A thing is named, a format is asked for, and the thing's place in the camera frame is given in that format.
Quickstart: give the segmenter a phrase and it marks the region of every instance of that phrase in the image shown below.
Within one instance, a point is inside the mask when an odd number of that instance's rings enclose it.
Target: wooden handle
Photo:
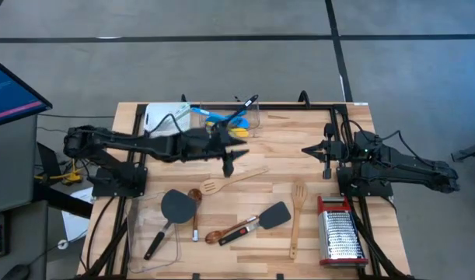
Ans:
[[[299,236],[299,217],[301,211],[294,209],[294,221],[292,223],[291,247],[289,248],[289,257],[296,259],[298,256],[298,236]]]
[[[192,229],[197,230],[197,213],[194,215],[194,222],[192,224]]]
[[[255,170],[246,171],[246,172],[243,172],[241,174],[237,174],[237,175],[234,175],[230,178],[227,178],[227,180],[225,180],[225,185],[235,183],[237,181],[244,180],[244,179],[247,179],[249,177],[265,173],[267,171],[268,171],[267,167],[261,167],[261,168],[255,169]]]
[[[234,229],[237,229],[237,228],[240,227],[240,226],[244,226],[244,225],[246,225],[247,223],[254,221],[255,219],[258,219],[258,216],[253,216],[253,217],[251,217],[251,218],[249,218],[249,219],[247,219],[247,220],[245,220],[245,221],[242,221],[242,222],[238,223],[238,224],[235,225],[235,226],[231,226],[231,227],[229,227],[228,229],[224,229],[224,230],[222,230],[222,235],[224,236],[225,234],[230,233],[230,232],[233,231]]]

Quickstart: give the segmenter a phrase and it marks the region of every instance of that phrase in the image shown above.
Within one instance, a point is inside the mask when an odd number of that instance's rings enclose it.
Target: wooden spoon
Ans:
[[[247,179],[268,171],[267,167],[258,168],[256,170],[247,171],[241,174],[234,175],[230,178],[225,179],[209,179],[201,183],[199,189],[203,194],[214,194],[217,191],[220,191],[224,186],[235,183],[240,180]]]
[[[299,235],[299,217],[301,215],[302,205],[305,203],[308,189],[305,182],[297,180],[292,188],[292,202],[294,202],[294,222],[292,223],[291,247],[289,248],[289,257],[296,259],[298,255],[298,235]]]
[[[189,194],[187,195],[189,196],[189,198],[194,199],[196,201],[196,206],[199,207],[199,205],[201,204],[201,201],[203,200],[203,194],[201,193],[201,191],[199,191],[198,189],[191,189],[189,191]],[[192,236],[192,241],[194,242],[199,241],[199,235],[197,232],[197,213],[194,214],[194,223],[192,225],[192,230],[194,231],[194,234]]]
[[[206,238],[204,238],[204,240],[206,240],[206,243],[208,243],[208,244],[217,243],[222,237],[225,236],[225,234],[230,233],[234,229],[237,229],[241,226],[244,226],[247,223],[250,223],[250,222],[254,221],[255,219],[258,219],[258,216],[255,215],[255,216],[247,219],[246,221],[242,221],[242,222],[238,223],[235,226],[229,227],[228,229],[212,231],[212,232],[208,233],[208,235],[206,235]]]

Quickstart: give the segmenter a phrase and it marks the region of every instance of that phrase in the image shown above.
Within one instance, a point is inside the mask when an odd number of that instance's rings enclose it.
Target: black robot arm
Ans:
[[[87,125],[68,130],[64,153],[73,159],[87,159],[100,166],[97,174],[89,178],[94,183],[94,196],[137,197],[143,195],[147,169],[121,162],[105,148],[142,152],[165,163],[222,159],[223,173],[229,177],[234,170],[233,161],[249,150],[227,152],[226,149],[245,143],[228,135],[223,128],[212,133],[205,128],[192,128],[175,135],[149,138]]]
[[[354,133],[352,146],[341,141],[332,141],[326,125],[327,140],[302,151],[316,157],[321,162],[337,160],[342,164],[337,168],[340,192],[354,196],[390,196],[389,183],[401,182],[422,184],[433,191],[451,193],[458,191],[458,175],[454,169],[442,161],[422,159],[404,155],[395,148],[382,143],[378,135],[368,131]],[[326,164],[325,174],[330,168]]]

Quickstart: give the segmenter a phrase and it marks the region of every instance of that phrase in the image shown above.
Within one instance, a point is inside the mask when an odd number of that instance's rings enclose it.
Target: red grater handle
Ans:
[[[318,215],[324,211],[351,211],[351,207],[349,206],[348,203],[348,198],[344,197],[344,200],[342,200],[343,205],[342,206],[325,206],[325,203],[339,203],[341,202],[341,198],[322,198],[321,196],[318,196],[317,198],[317,203],[318,203]]]

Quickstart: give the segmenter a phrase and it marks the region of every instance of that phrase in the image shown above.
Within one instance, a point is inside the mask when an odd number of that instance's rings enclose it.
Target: cheese grater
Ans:
[[[325,206],[342,202],[342,206]],[[318,197],[320,225],[320,265],[363,268],[368,260],[363,254],[351,207],[347,198]]]

